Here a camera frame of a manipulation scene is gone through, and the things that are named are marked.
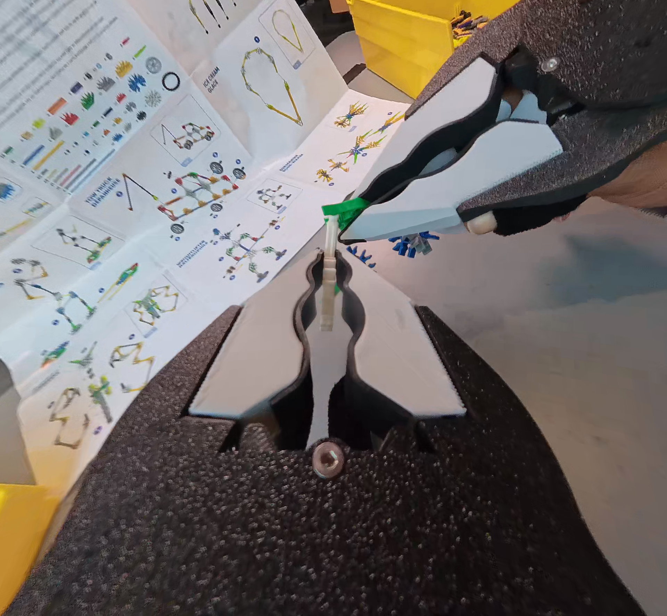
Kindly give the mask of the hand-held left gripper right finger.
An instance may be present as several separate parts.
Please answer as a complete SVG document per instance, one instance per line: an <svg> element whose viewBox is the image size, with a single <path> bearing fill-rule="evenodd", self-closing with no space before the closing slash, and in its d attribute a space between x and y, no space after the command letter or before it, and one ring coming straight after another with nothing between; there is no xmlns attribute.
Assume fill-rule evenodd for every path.
<svg viewBox="0 0 667 616"><path fill-rule="evenodd" d="M342 318L352 331L345 400L360 424L412 424L466 408L412 300L349 253L337 254Z"/></svg>

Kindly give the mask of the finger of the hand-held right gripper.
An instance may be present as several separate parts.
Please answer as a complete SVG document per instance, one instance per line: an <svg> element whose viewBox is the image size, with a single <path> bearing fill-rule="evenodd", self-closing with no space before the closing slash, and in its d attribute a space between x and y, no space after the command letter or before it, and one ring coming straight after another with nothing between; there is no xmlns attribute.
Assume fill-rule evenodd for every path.
<svg viewBox="0 0 667 616"><path fill-rule="evenodd" d="M461 151L496 122L502 92L500 70L482 57L475 59L405 116L353 197L380 202L402 191L438 155Z"/></svg>
<svg viewBox="0 0 667 616"><path fill-rule="evenodd" d="M449 165L411 178L399 167L379 173L360 197L369 203L343 230L344 244L371 242L423 231L440 234L463 223L466 200L563 153L545 123L507 120L493 125Z"/></svg>

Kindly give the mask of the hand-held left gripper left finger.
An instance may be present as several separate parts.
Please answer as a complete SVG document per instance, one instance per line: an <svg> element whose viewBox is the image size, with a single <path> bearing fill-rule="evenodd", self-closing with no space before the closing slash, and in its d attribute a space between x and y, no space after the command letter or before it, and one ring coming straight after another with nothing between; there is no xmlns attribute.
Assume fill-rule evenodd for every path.
<svg viewBox="0 0 667 616"><path fill-rule="evenodd" d="M273 417L278 427L310 427L313 393L305 334L315 318L323 252L283 270L242 307L188 412L244 424Z"/></svg>

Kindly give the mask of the white toy rod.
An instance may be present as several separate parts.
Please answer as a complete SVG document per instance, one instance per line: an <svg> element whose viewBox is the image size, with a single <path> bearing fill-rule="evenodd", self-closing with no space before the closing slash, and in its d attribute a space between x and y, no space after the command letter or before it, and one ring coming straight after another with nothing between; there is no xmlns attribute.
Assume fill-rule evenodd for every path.
<svg viewBox="0 0 667 616"><path fill-rule="evenodd" d="M329 209L325 211L326 235L323 251L322 301L320 329L330 332L334 326L336 287L337 287L337 246L339 215Z"/></svg>

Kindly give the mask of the green toy connector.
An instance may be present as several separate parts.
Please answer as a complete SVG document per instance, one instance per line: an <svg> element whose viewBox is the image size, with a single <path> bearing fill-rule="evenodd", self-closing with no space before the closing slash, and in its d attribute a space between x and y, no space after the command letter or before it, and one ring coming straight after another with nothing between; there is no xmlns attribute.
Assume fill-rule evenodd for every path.
<svg viewBox="0 0 667 616"><path fill-rule="evenodd" d="M323 205L321 210L326 221L337 216L338 229L343 231L369 206L369 201L355 197L344 202Z"/></svg>

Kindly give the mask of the grey desk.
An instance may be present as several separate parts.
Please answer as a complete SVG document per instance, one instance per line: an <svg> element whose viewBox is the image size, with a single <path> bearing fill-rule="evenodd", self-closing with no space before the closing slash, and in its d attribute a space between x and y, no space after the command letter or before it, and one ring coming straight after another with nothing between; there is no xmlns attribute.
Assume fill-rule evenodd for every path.
<svg viewBox="0 0 667 616"><path fill-rule="evenodd" d="M533 416L610 564L666 614L666 220L598 199L513 237L442 236L426 256L362 244Z"/></svg>

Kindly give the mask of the person's right hand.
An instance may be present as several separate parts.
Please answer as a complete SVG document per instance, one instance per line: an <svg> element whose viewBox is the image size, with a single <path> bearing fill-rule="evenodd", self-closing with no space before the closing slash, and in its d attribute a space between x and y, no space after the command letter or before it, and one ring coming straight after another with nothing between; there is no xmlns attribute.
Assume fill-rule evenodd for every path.
<svg viewBox="0 0 667 616"><path fill-rule="evenodd" d="M587 199L598 197L659 216L666 216L666 142L655 145L631 161L619 176L586 195L550 205L502 208L488 211L464 227L474 235L512 236L562 222Z"/></svg>

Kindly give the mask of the printed instruction sheet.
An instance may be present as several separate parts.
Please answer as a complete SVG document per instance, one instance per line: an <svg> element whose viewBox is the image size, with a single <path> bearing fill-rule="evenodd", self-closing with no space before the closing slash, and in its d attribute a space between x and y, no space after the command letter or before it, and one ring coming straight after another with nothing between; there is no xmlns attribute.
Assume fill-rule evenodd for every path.
<svg viewBox="0 0 667 616"><path fill-rule="evenodd" d="M405 110L349 89L294 0L1 0L1 360L38 486L70 490Z"/></svg>

